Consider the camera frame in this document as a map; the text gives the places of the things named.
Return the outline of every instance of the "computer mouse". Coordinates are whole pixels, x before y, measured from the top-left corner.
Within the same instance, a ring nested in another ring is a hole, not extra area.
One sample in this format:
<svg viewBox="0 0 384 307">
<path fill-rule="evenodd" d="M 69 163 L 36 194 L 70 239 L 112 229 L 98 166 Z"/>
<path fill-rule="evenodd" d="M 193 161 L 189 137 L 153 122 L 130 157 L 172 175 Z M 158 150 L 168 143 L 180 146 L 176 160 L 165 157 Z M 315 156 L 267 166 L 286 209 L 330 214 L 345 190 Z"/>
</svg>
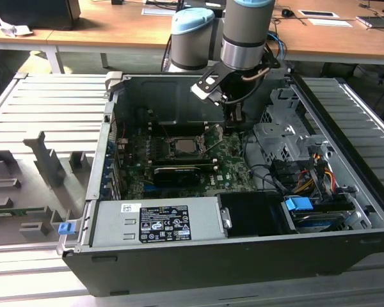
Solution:
<svg viewBox="0 0 384 307">
<path fill-rule="evenodd" d="M 284 18 L 290 18 L 290 17 L 293 17 L 293 16 L 294 16 L 294 12 L 293 12 L 292 10 L 289 10 L 289 9 L 287 9 L 287 8 L 284 8 L 284 9 L 282 10 L 282 16 L 283 16 Z"/>
</svg>

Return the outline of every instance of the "motherboard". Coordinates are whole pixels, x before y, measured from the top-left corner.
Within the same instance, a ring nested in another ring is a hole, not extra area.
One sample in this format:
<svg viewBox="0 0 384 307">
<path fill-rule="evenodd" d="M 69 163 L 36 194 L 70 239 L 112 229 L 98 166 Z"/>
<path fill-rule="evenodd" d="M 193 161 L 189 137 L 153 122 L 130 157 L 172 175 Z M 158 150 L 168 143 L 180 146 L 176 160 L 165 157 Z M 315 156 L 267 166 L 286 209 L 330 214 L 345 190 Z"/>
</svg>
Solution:
<svg viewBox="0 0 384 307">
<path fill-rule="evenodd" d="M 118 147 L 122 198 L 183 198 L 255 191 L 241 135 L 218 124 L 137 128 Z"/>
</svg>

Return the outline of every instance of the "white paper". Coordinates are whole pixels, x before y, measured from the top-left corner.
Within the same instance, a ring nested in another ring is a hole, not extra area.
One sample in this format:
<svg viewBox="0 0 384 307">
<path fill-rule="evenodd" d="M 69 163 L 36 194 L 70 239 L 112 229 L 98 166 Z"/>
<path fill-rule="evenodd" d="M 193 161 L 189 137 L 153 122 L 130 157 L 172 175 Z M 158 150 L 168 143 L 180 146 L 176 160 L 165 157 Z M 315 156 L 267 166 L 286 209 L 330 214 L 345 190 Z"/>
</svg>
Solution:
<svg viewBox="0 0 384 307">
<path fill-rule="evenodd" d="M 175 10 L 165 10 L 160 8 L 143 8 L 141 15 L 174 16 L 175 13 Z"/>
<path fill-rule="evenodd" d="M 9 24 L 3 21 L 1 18 L 0 18 L 0 30 L 5 35 L 10 37 L 33 34 L 32 30 L 30 30 L 30 28 L 28 28 L 27 26 L 14 26 L 12 24 Z"/>
<path fill-rule="evenodd" d="M 327 19 L 309 18 L 308 21 L 310 21 L 315 26 L 332 26 L 332 27 L 349 27 L 349 28 L 353 27 L 348 22 L 342 21 L 342 20 L 327 20 Z"/>
</svg>

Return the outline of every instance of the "computer case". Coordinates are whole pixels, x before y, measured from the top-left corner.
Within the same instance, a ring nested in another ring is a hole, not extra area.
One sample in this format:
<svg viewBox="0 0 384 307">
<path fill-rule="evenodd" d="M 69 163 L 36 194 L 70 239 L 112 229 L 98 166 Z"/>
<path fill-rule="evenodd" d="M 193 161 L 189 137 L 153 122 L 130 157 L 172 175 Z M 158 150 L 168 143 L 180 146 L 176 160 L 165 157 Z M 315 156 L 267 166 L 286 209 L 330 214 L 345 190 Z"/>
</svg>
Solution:
<svg viewBox="0 0 384 307">
<path fill-rule="evenodd" d="M 81 11 L 78 0 L 0 0 L 0 18 L 30 28 L 71 30 Z"/>
</svg>

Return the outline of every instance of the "desk leg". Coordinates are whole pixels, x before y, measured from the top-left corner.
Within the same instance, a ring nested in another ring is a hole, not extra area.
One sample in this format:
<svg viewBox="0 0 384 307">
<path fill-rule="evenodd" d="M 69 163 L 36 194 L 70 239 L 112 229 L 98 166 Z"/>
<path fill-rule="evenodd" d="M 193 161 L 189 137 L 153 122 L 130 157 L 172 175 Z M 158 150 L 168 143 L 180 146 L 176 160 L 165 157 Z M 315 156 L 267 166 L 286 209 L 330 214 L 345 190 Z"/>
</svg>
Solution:
<svg viewBox="0 0 384 307">
<path fill-rule="evenodd" d="M 48 46 L 48 48 L 45 49 L 45 54 L 50 62 L 52 73 L 65 74 L 63 62 L 61 61 L 57 46 Z"/>
<path fill-rule="evenodd" d="M 103 68 L 108 68 L 108 59 L 107 59 L 107 54 L 106 53 L 101 53 L 101 63 Z"/>
</svg>

